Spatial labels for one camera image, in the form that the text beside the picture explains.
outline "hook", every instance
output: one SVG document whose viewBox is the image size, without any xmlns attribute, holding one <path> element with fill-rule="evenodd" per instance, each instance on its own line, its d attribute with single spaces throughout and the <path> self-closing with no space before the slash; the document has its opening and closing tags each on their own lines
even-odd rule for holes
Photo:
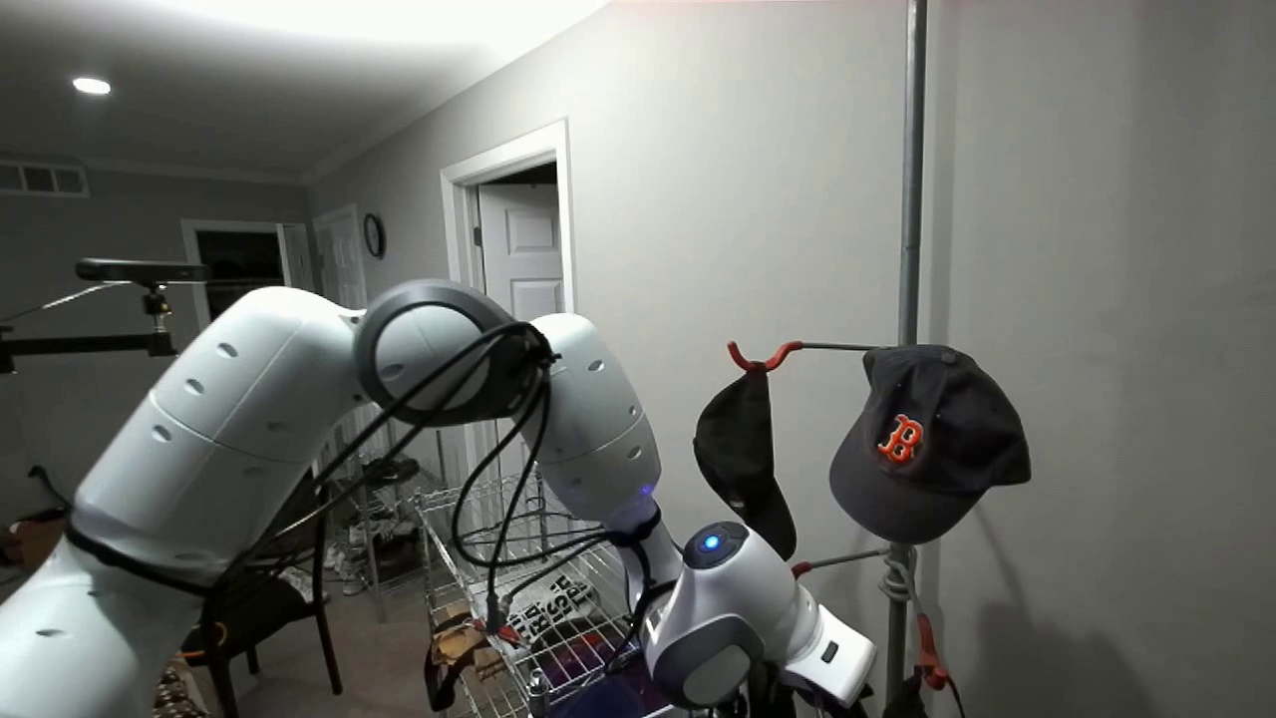
<svg viewBox="0 0 1276 718">
<path fill-rule="evenodd" d="M 950 661 L 941 654 L 941 641 L 932 638 L 928 614 L 917 609 L 917 654 L 920 654 L 920 677 L 928 690 L 945 690 L 952 684 Z"/>
<path fill-rule="evenodd" d="M 744 359 L 739 343 L 726 343 L 726 354 L 734 359 L 734 366 L 742 371 L 779 371 L 792 351 L 800 351 L 800 343 L 780 343 L 779 351 L 769 351 L 760 364 Z"/>
<path fill-rule="evenodd" d="M 739 343 L 726 343 L 726 354 L 734 359 L 734 366 L 742 371 L 779 371 L 792 351 L 876 351 L 869 343 L 780 343 L 779 351 L 769 351 L 760 364 L 744 359 Z"/>
</svg>

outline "cap logo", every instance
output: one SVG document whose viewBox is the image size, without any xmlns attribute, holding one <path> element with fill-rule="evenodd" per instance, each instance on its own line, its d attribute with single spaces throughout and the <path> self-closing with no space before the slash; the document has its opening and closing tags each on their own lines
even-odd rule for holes
<svg viewBox="0 0 1276 718">
<path fill-rule="evenodd" d="M 917 463 L 925 428 L 914 416 L 892 416 L 892 430 L 876 442 L 876 455 L 892 468 Z"/>
</svg>

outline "baseball cap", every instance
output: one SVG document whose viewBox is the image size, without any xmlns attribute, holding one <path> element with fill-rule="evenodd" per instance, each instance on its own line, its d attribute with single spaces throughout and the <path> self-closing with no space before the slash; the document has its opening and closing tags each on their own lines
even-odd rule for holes
<svg viewBox="0 0 1276 718">
<path fill-rule="evenodd" d="M 869 402 L 828 484 L 888 541 L 945 533 L 990 492 L 1030 484 L 1030 438 L 1005 391 L 952 346 L 864 351 Z"/>
<path fill-rule="evenodd" d="M 764 371 L 744 371 L 711 400 L 694 428 L 694 459 L 716 499 L 739 509 L 780 557 L 796 552 L 792 515 L 772 480 Z"/>
</svg>

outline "metal stand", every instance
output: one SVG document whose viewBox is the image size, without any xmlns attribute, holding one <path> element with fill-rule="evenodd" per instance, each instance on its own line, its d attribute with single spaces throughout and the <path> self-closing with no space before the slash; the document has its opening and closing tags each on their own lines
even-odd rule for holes
<svg viewBox="0 0 1276 718">
<path fill-rule="evenodd" d="M 925 20 L 928 0 L 910 0 L 910 96 L 905 96 L 905 214 L 902 214 L 902 346 L 917 346 L 920 295 L 920 201 L 925 201 Z M 917 552 L 888 548 L 888 570 L 914 580 Z M 910 593 L 888 593 L 884 690 L 897 693 L 910 657 Z"/>
<path fill-rule="evenodd" d="M 167 281 L 203 281 L 203 265 L 167 265 L 167 261 L 81 261 L 81 281 L 94 281 L 92 289 L 81 289 L 73 295 L 0 317 L 0 323 L 57 313 L 68 303 L 81 303 L 100 293 L 116 289 L 145 289 L 145 313 L 157 319 L 157 331 L 147 335 L 38 335 L 38 338 L 9 338 L 0 326 L 0 376 L 13 376 L 16 354 L 82 354 L 82 351 L 147 351 L 147 354 L 175 354 L 167 335 Z"/>
</svg>

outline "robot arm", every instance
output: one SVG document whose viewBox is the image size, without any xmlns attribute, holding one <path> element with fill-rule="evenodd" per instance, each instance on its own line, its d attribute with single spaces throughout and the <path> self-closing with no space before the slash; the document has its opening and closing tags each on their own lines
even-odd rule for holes
<svg viewBox="0 0 1276 718">
<path fill-rule="evenodd" d="M 199 617 L 199 588 L 258 541 L 330 428 L 363 400 L 445 428 L 517 410 L 538 378 L 553 408 L 538 468 L 558 503 L 623 533 L 659 523 L 650 424 L 586 319 L 514 323 L 456 285 L 407 285 L 367 313 L 287 289 L 251 293 L 135 408 L 81 484 L 73 541 L 0 608 L 5 713 L 147 713 L 163 657 Z M 756 580 L 780 557 L 754 541 L 720 565 L 686 570 L 691 552 L 678 555 L 662 528 L 641 540 L 650 580 L 682 580 L 647 632 L 655 677 L 682 703 L 716 697 L 742 674 L 734 641 L 703 638 L 711 602 L 694 602 L 694 592 L 712 592 L 712 580 L 754 570 L 716 588 L 716 608 L 744 608 L 734 617 L 756 621 L 750 661 L 800 674 L 811 652 L 827 652 L 828 617 L 792 576 Z M 769 597 L 796 597 L 780 621 L 756 609 L 760 582 L 780 588 Z M 848 670 L 839 685 L 807 677 L 848 703 L 847 685 L 856 690 L 864 668 Z"/>
</svg>

